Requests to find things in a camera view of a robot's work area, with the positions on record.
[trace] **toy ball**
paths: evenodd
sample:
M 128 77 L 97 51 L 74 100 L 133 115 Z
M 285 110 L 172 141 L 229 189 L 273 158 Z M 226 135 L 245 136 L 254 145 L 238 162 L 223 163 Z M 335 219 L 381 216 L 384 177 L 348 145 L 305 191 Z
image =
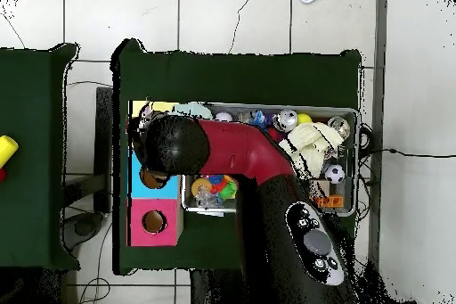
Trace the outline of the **toy ball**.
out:
M 274 117 L 274 126 L 283 132 L 289 132 L 297 126 L 297 114 L 293 110 L 283 110 Z
M 222 122 L 232 122 L 232 115 L 229 112 L 218 112 L 216 114 L 216 120 L 221 120 Z
M 324 177 L 332 184 L 339 184 L 344 180 L 346 174 L 340 165 L 329 165 Z
M 333 117 L 328 120 L 328 126 L 338 131 L 342 139 L 346 140 L 350 135 L 350 125 L 342 117 Z
M 297 123 L 300 125 L 301 123 L 311 123 L 312 118 L 310 118 L 307 114 L 303 112 L 297 115 Z

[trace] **gray plastic bin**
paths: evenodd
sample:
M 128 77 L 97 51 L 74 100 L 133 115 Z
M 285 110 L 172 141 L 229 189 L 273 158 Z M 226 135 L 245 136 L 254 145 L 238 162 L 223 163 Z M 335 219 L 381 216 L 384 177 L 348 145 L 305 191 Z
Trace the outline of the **gray plastic bin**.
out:
M 340 184 L 330 185 L 330 194 L 342 195 L 344 197 L 344 207 L 336 209 L 323 209 L 323 212 L 337 212 L 341 217 L 347 217 L 354 213 L 358 192 L 358 153 L 359 153 L 359 131 L 360 120 L 359 112 L 353 109 L 339 109 L 328 107 L 310 106 L 272 106 L 262 104 L 242 104 L 242 103 L 207 103 L 208 108 L 216 115 L 220 111 L 229 112 L 234 119 L 237 115 L 245 111 L 261 110 L 264 114 L 276 114 L 282 110 L 293 110 L 296 113 L 305 113 L 314 121 L 327 120 L 339 116 L 347 120 L 350 125 L 350 136 L 343 142 L 346 150 L 343 157 L 339 159 L 339 164 L 346 172 L 346 178 Z M 197 207 L 196 200 L 191 194 L 191 184 L 198 176 L 183 176 L 182 179 L 182 205 L 185 210 L 200 212 L 208 215 L 222 216 L 223 214 L 236 213 L 235 200 L 224 201 L 224 206 L 220 209 L 201 209 Z

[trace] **dark green tabletop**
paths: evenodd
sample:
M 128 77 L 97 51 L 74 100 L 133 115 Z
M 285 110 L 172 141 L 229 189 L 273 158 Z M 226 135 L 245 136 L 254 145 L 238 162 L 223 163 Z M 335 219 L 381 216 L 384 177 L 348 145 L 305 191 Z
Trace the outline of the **dark green tabletop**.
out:
M 60 237 L 62 88 L 76 51 L 0 49 L 0 136 L 19 144 L 0 184 L 0 267 L 78 268 Z
M 126 246 L 127 138 L 129 100 L 163 102 L 258 103 L 358 108 L 357 51 L 341 55 L 293 53 L 258 56 L 146 53 L 138 41 L 125 41 L 113 54 L 114 99 L 120 111 L 120 189 L 118 249 L 114 260 L 130 268 L 239 268 L 240 249 L 234 217 L 214 218 L 184 213 L 184 227 L 175 247 Z M 350 233 L 354 215 L 344 219 Z

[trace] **white tile floor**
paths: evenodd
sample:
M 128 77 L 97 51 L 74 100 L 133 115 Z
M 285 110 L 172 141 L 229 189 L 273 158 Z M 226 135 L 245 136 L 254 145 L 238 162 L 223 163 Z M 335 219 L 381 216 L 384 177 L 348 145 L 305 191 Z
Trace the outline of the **white tile floor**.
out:
M 142 41 L 150 52 L 181 49 L 198 53 L 340 53 L 358 49 L 365 67 L 373 66 L 375 0 L 0 0 L 0 46 L 48 49 L 63 41 L 80 45 L 79 59 L 68 82 L 112 82 L 109 60 L 126 37 Z M 365 70 L 361 111 L 371 121 L 372 70 Z M 68 86 L 67 171 L 90 173 L 94 157 L 94 84 Z M 74 205 L 92 210 L 91 197 Z M 76 211 L 69 210 L 68 215 Z M 71 273 L 70 304 L 79 301 L 84 284 L 96 277 L 101 232 L 80 246 L 81 270 Z M 356 253 L 367 255 L 368 219 L 362 222 Z M 111 270 L 111 237 L 102 247 L 100 276 L 111 284 L 110 294 L 96 304 L 190 304 L 188 272 L 139 270 L 131 276 L 116 276 Z M 160 287 L 146 286 L 160 284 Z M 100 296 L 107 287 L 100 287 Z M 87 289 L 90 299 L 95 288 Z

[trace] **yellow toy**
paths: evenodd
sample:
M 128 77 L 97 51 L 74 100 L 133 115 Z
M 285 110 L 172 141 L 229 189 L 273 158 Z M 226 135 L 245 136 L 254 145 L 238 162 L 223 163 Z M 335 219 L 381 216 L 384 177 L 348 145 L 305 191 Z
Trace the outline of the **yellow toy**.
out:
M 14 155 L 19 145 L 9 136 L 0 136 L 0 168 Z
M 312 118 L 310 118 L 307 114 L 301 113 L 297 115 L 297 123 L 300 125 L 301 123 L 310 123 L 312 122 Z

